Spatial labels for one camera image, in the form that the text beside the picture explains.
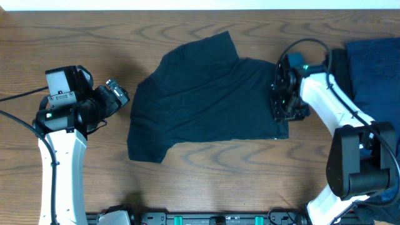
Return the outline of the dark teal t-shirt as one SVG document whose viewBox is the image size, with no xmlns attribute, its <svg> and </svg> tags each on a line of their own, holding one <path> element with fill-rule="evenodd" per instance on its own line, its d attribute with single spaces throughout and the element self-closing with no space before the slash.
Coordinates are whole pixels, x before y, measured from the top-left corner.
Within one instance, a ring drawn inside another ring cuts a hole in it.
<svg viewBox="0 0 400 225">
<path fill-rule="evenodd" d="M 271 62 L 239 57 L 228 32 L 170 51 L 137 86 L 129 158 L 161 163 L 184 142 L 288 138 L 288 124 L 273 119 L 274 71 Z"/>
</svg>

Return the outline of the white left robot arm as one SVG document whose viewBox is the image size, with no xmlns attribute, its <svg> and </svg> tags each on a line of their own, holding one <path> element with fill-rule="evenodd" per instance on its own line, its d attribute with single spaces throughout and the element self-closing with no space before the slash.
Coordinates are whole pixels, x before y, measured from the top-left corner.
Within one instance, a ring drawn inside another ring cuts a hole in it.
<svg viewBox="0 0 400 225">
<path fill-rule="evenodd" d="M 88 136 L 129 102 L 115 80 L 94 87 L 82 66 L 45 72 L 49 95 L 33 121 L 42 161 L 40 224 L 130 224 L 126 209 L 89 215 L 85 210 L 83 167 Z"/>
</svg>

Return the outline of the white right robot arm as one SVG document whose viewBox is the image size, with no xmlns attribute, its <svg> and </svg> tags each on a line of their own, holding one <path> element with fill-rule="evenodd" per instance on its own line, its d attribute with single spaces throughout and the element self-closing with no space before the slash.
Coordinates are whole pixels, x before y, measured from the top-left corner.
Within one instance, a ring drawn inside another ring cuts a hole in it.
<svg viewBox="0 0 400 225">
<path fill-rule="evenodd" d="M 325 65 L 309 65 L 303 56 L 282 54 L 272 85 L 275 121 L 300 121 L 313 109 L 332 136 L 326 164 L 327 186 L 296 215 L 295 224 L 340 224 L 358 204 L 396 185 L 396 132 L 377 122 L 340 89 Z"/>
</svg>

